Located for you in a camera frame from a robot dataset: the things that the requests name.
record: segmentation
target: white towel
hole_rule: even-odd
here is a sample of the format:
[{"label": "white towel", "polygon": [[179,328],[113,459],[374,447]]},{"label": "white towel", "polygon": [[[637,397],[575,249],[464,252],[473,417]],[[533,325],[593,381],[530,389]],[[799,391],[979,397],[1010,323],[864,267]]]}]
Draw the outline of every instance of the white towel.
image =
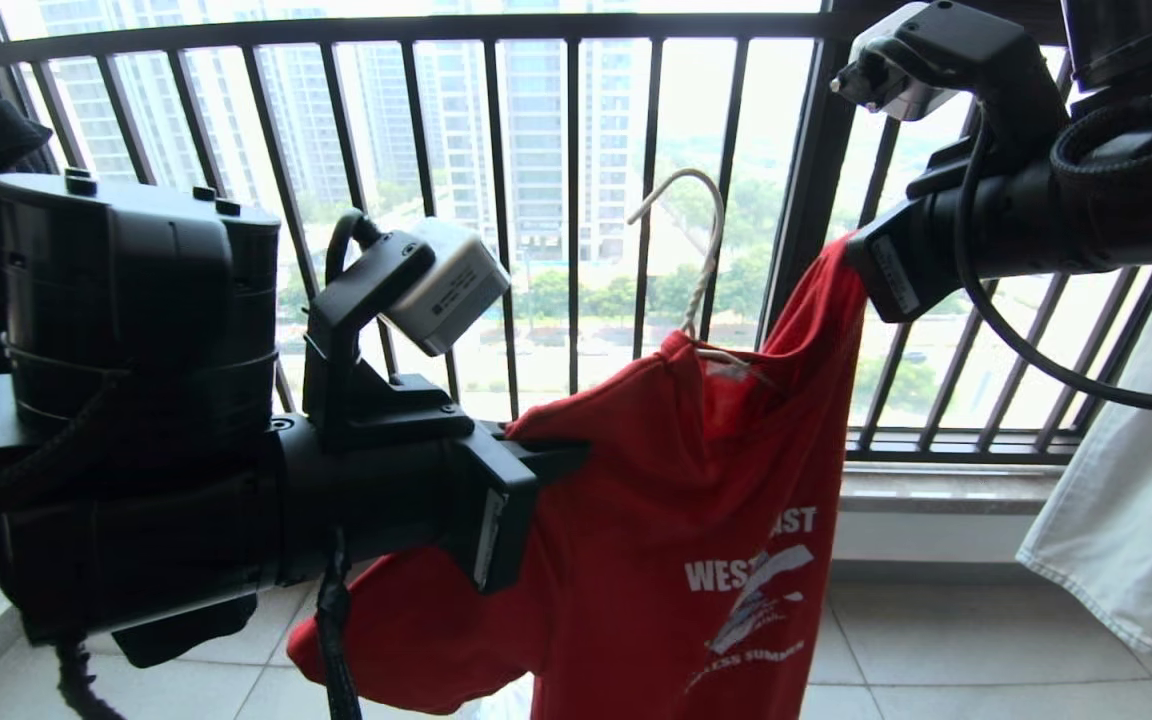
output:
[{"label": "white towel", "polygon": [[[1122,384],[1152,392],[1152,316]],[[1102,408],[1016,560],[1152,653],[1152,414]]]}]

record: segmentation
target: white hanger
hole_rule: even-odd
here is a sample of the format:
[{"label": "white hanger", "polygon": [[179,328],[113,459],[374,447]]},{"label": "white hanger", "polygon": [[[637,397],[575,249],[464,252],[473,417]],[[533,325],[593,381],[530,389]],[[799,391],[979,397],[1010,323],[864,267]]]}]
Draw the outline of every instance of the white hanger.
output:
[{"label": "white hanger", "polygon": [[695,290],[691,291],[691,300],[687,302],[687,311],[684,314],[684,321],[682,323],[681,331],[691,339],[692,343],[696,344],[696,356],[704,361],[717,361],[717,363],[726,363],[728,365],[736,365],[744,372],[755,376],[759,381],[776,388],[776,391],[783,392],[783,389],[778,386],[778,384],[772,382],[771,378],[767,378],[764,373],[759,373],[753,365],[746,363],[744,359],[727,353],[726,350],[718,350],[717,347],[699,347],[700,342],[696,340],[696,310],[700,306],[700,301],[705,297],[705,288],[708,287],[708,279],[718,272],[718,249],[723,242],[723,196],[722,192],[718,191],[718,185],[714,183],[713,179],[707,176],[702,170],[696,168],[682,168],[672,176],[664,180],[662,183],[655,187],[655,190],[644,197],[643,205],[635,210],[626,219],[626,223],[632,225],[639,221],[643,215],[645,215],[655,200],[659,199],[660,195],[667,190],[667,188],[673,184],[673,181],[682,177],[695,177],[705,184],[708,189],[708,195],[714,202],[714,219],[712,227],[708,228],[708,251],[705,252],[705,264],[700,268],[700,278],[696,281]]}]

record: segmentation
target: red t-shirt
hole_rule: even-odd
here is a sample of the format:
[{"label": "red t-shirt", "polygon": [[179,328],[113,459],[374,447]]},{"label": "red t-shirt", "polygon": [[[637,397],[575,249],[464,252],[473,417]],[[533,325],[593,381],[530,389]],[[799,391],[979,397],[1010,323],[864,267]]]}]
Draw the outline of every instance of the red t-shirt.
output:
[{"label": "red t-shirt", "polygon": [[[545,488],[521,579],[475,592],[440,550],[353,583],[361,696],[437,714],[536,675],[532,717],[796,717],[829,570],[864,290],[827,247],[760,354],[780,389],[673,333],[602,386],[536,407],[513,439],[582,439]],[[321,683],[314,621],[288,655]]]}]

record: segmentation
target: tiled floor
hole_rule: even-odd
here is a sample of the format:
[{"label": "tiled floor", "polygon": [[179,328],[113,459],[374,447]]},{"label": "tiled floor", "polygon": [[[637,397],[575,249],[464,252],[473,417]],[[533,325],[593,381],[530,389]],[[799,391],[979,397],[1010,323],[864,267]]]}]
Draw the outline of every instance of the tiled floor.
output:
[{"label": "tiled floor", "polygon": [[[267,593],[243,632],[152,670],[94,638],[97,691],[129,720],[327,717],[323,689],[283,653],[313,601],[306,585]],[[70,719],[55,677],[50,651],[14,647],[0,660],[0,720]],[[1046,585],[835,585],[810,682],[805,720],[1152,720],[1152,657]],[[419,715],[365,703],[364,717]],[[455,717],[516,720],[486,705]]]}]

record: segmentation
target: balcony railing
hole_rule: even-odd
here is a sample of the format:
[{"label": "balcony railing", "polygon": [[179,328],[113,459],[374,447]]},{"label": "balcony railing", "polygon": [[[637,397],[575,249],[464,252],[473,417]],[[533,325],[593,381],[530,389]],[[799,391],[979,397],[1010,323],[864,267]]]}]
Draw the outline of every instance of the balcony railing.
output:
[{"label": "balcony railing", "polygon": [[[319,290],[319,279],[314,272],[314,260],[302,222],[302,209],[293,191],[288,172],[288,154],[285,137],[280,137],[278,123],[271,113],[270,79],[262,76],[262,63],[257,50],[289,44],[312,44],[321,54],[321,63],[328,83],[329,108],[334,118],[335,136],[344,164],[348,185],[348,202],[357,209],[366,207],[364,179],[356,161],[355,143],[359,142],[349,131],[342,74],[338,68],[334,46],[353,41],[396,41],[401,47],[403,77],[412,137],[417,174],[420,182],[420,200],[426,214],[434,214],[435,192],[433,172],[426,145],[425,113],[422,111],[422,88],[417,73],[417,41],[471,41],[480,44],[485,74],[485,104],[488,122],[490,167],[494,190],[497,218],[497,249],[507,268],[511,259],[511,227],[509,217],[505,144],[502,141],[502,99],[500,99],[500,69],[497,47],[500,41],[544,38],[559,40],[566,47],[566,146],[571,160],[566,165],[566,232],[567,232],[567,389],[579,387],[579,218],[581,191],[579,169],[582,152],[586,150],[579,141],[579,50],[583,41],[607,40],[607,38],[637,38],[650,44],[647,70],[646,123],[644,156],[641,169],[641,190],[644,195],[657,181],[657,145],[660,132],[660,88],[662,82],[664,45],[672,38],[721,37],[735,40],[735,61],[732,65],[732,91],[728,96],[726,123],[721,138],[721,160],[718,165],[718,185],[723,199],[732,192],[733,158],[735,158],[737,131],[741,123],[742,88],[749,60],[750,41],[755,38],[809,38],[814,41],[810,67],[806,74],[804,101],[799,109],[794,151],[788,164],[785,197],[780,222],[773,238],[773,266],[770,273],[764,302],[759,313],[757,338],[764,338],[768,325],[785,306],[794,286],[804,270],[818,255],[827,237],[831,213],[835,205],[838,179],[851,137],[852,119],[856,109],[847,101],[838,99],[828,91],[828,81],[841,65],[846,63],[851,38],[893,6],[879,0],[856,0],[847,3],[838,1],[833,9],[814,14],[728,14],[728,15],[652,15],[652,14],[586,14],[586,15],[477,15],[475,17],[424,17],[424,18],[304,18],[265,20],[265,22],[241,22],[225,24],[202,24],[202,26],[154,26],[128,29],[128,31],[96,32],[43,37],[37,40],[7,41],[0,32],[0,69],[8,77],[9,96],[20,100],[32,118],[55,129],[65,164],[83,167],[84,154],[81,138],[74,131],[74,118],[68,118],[61,103],[58,78],[51,61],[69,58],[94,59],[100,69],[100,78],[108,92],[114,109],[118,130],[122,135],[134,174],[141,182],[156,182],[154,168],[145,137],[137,127],[131,104],[128,101],[129,86],[124,83],[115,58],[131,53],[164,53],[168,60],[170,76],[180,105],[182,105],[188,135],[200,167],[202,181],[214,187],[221,195],[225,188],[223,174],[218,168],[214,149],[202,119],[200,91],[195,86],[191,73],[187,70],[187,52],[237,47],[247,68],[247,77],[230,82],[247,83],[251,88],[255,108],[259,115],[259,127],[264,146],[270,157],[278,197],[282,205],[282,218],[297,255],[297,268],[308,297]],[[1062,41],[1060,6],[1053,1],[1016,1],[1002,3],[984,1],[977,3],[983,9],[993,10],[1024,23],[1039,41],[1058,44]],[[24,70],[32,74],[37,83],[36,94],[41,97],[41,108],[31,103],[31,92],[23,88]],[[1060,85],[1068,94],[1069,61],[1064,61]],[[978,120],[970,114],[964,132],[970,132]],[[882,188],[890,169],[893,152],[897,146],[901,123],[888,119],[882,127],[867,191],[861,203],[861,223],[873,219],[881,204]],[[652,223],[645,218],[637,234],[637,272],[634,293],[632,357],[644,351],[646,304],[649,303],[649,247],[652,241]],[[1036,309],[1034,319],[1029,325],[1030,341],[1038,342],[1052,323],[1062,297],[1066,297],[1070,279],[1055,275],[1047,283],[1046,295]],[[717,287],[710,282],[705,297],[700,334],[707,338],[714,313]],[[1094,372],[1102,381],[1115,381],[1132,350],[1140,325],[1152,309],[1152,270],[1126,270],[1121,272],[1108,298],[1097,309],[1087,342],[1075,361],[1079,372]],[[518,353],[516,347],[515,300],[506,293],[502,304],[503,346],[506,346],[506,378],[511,415],[520,411]],[[397,372],[394,338],[379,325],[379,341],[384,364],[389,373]],[[941,462],[996,462],[998,464],[1063,464],[1078,445],[1087,424],[1094,418],[1098,402],[1076,396],[1064,389],[1049,397],[1047,419],[1040,427],[1015,429],[1006,426],[1006,415],[1011,409],[1018,388],[1026,373],[1020,359],[1010,365],[1001,389],[987,397],[992,409],[979,427],[943,427],[948,407],[964,367],[972,357],[980,334],[980,318],[968,311],[961,327],[958,342],[952,351],[943,378],[935,392],[925,420],[918,427],[882,424],[884,410],[892,399],[901,369],[911,359],[910,344],[914,325],[900,325],[890,336],[890,347],[884,357],[863,416],[851,429],[849,460],[863,461],[941,461]],[[453,397],[460,397],[461,382],[457,379],[456,355],[445,356],[447,387]],[[282,366],[278,373],[278,393],[285,409],[294,408],[294,392]]]}]

